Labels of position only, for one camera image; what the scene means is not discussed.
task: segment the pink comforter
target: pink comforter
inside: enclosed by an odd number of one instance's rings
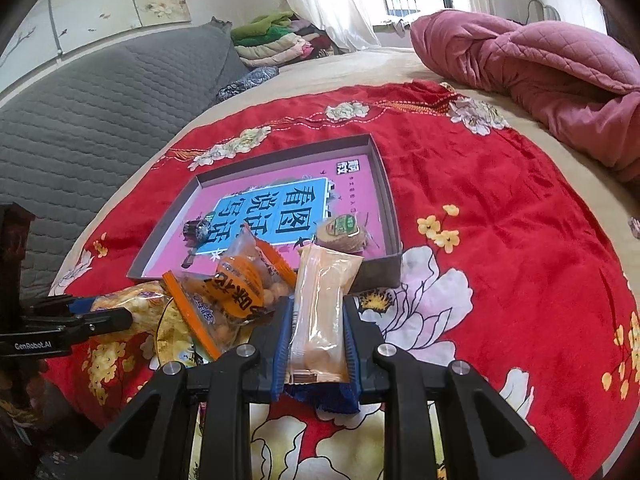
[[[411,37],[428,68],[510,95],[558,140],[640,190],[640,66],[613,38],[459,10],[420,18]]]

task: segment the gray quilted mattress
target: gray quilted mattress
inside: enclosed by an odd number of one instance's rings
[[[227,28],[212,22],[87,54],[0,108],[0,203],[38,217],[22,295],[46,295],[111,195],[246,73]]]

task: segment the floral wallpaper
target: floral wallpaper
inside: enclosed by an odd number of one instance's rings
[[[39,0],[0,55],[0,92],[43,63],[95,41],[190,20],[186,0]]]

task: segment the metal screw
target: metal screw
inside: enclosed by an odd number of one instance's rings
[[[383,355],[384,357],[391,357],[392,355],[396,355],[398,349],[393,346],[391,343],[383,343],[378,346],[378,353]]]
[[[162,371],[167,375],[175,375],[182,370],[182,365],[178,361],[169,361],[162,366]]]
[[[236,348],[236,353],[240,357],[251,357],[253,354],[255,354],[255,346],[249,345],[249,343],[240,345],[238,348]]]
[[[457,375],[467,375],[471,371],[471,366],[466,361],[453,361],[451,369]]]

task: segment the beige bedsheet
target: beige bedsheet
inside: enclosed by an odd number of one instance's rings
[[[274,79],[210,108],[185,126],[172,142],[146,163],[104,205],[67,255],[58,278],[76,264],[89,235],[98,227],[107,213],[133,189],[174,142],[196,126],[211,124],[249,106],[278,98],[326,92],[356,84],[382,85],[413,79],[443,81],[443,78],[422,65],[413,50],[377,48],[285,67]],[[513,128],[535,142],[553,159],[609,236],[636,296],[636,302],[640,303],[640,240],[632,236],[627,224],[630,216],[640,217],[638,202],[614,181],[603,167],[560,144],[508,97],[470,90],[451,81],[449,83],[463,94],[495,105]]]

